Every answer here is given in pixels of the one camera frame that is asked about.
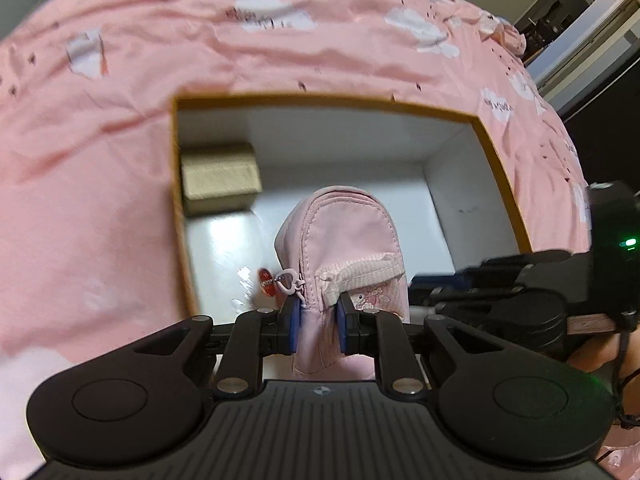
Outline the pink zip pouch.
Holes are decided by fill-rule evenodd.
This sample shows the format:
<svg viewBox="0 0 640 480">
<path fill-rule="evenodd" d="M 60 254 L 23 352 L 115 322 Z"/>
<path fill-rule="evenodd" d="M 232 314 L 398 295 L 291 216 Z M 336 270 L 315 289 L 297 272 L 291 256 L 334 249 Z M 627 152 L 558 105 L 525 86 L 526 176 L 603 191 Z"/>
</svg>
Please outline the pink zip pouch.
<svg viewBox="0 0 640 480">
<path fill-rule="evenodd" d="M 282 269 L 258 272 L 262 291 L 302 302 L 292 376 L 312 382 L 371 379 L 371 358 L 341 352 L 334 306 L 348 292 L 358 310 L 380 309 L 410 321 L 404 258 L 386 208 L 360 188 L 320 188 L 286 217 L 274 249 Z"/>
</svg>

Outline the gold gift box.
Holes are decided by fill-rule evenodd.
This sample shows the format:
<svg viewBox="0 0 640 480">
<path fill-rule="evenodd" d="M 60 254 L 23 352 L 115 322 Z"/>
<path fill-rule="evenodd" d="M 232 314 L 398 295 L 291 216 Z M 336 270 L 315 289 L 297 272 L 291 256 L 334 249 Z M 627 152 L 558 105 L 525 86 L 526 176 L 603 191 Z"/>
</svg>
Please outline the gold gift box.
<svg viewBox="0 0 640 480">
<path fill-rule="evenodd" d="M 187 217 L 249 210 L 262 192 L 262 178 L 250 144 L 183 148 L 180 183 Z"/>
</svg>

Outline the pink leather card holder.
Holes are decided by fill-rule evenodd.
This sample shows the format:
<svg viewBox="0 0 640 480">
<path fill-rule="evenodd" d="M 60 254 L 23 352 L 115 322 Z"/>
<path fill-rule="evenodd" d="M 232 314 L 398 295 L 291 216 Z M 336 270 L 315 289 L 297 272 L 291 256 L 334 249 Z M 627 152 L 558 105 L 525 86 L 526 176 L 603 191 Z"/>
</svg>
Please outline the pink leather card holder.
<svg viewBox="0 0 640 480">
<path fill-rule="evenodd" d="M 566 318 L 568 336 L 614 334 L 617 331 L 616 323 L 604 313 L 572 315 Z"/>
</svg>

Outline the orange cardboard storage box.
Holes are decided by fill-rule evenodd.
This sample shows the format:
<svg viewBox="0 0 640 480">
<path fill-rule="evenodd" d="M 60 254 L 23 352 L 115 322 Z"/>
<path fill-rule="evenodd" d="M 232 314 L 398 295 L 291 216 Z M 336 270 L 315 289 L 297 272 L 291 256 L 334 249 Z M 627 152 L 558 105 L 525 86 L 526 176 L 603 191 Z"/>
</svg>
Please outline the orange cardboard storage box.
<svg viewBox="0 0 640 480">
<path fill-rule="evenodd" d="M 532 248 L 495 143 L 474 114 L 317 93 L 178 96 L 172 143 L 186 312 L 217 323 L 272 305 L 258 272 L 280 269 L 277 232 L 319 191 L 344 188 L 381 203 L 408 276 Z M 186 184 L 195 157 L 245 162 L 260 189 L 196 200 Z"/>
</svg>

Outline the pink cloud print duvet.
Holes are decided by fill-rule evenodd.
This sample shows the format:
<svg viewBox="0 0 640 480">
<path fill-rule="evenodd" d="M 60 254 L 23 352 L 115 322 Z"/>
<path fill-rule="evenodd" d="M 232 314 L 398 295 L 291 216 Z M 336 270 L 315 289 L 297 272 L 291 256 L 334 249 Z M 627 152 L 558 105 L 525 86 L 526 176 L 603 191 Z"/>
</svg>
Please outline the pink cloud print duvet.
<svg viewBox="0 0 640 480">
<path fill-rule="evenodd" d="M 179 94 L 311 92 L 480 118 L 537 250 L 582 252 L 585 180 L 524 68 L 464 0 L 50 0 L 1 45 L 1 474 L 42 462 L 48 375 L 175 321 Z"/>
</svg>

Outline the dark dining chair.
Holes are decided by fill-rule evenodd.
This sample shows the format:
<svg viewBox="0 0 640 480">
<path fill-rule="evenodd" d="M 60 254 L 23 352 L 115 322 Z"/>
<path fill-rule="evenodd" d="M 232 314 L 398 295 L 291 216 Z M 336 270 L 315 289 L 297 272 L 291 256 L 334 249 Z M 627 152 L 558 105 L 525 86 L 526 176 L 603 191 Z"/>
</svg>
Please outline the dark dining chair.
<svg viewBox="0 0 640 480">
<path fill-rule="evenodd" d="M 549 10 L 541 18 L 538 18 L 537 21 L 534 21 L 527 27 L 525 35 L 527 37 L 533 37 L 539 42 L 550 42 L 555 39 L 559 33 L 554 28 L 552 21 L 562 6 L 560 0 L 552 3 Z"/>
</svg>

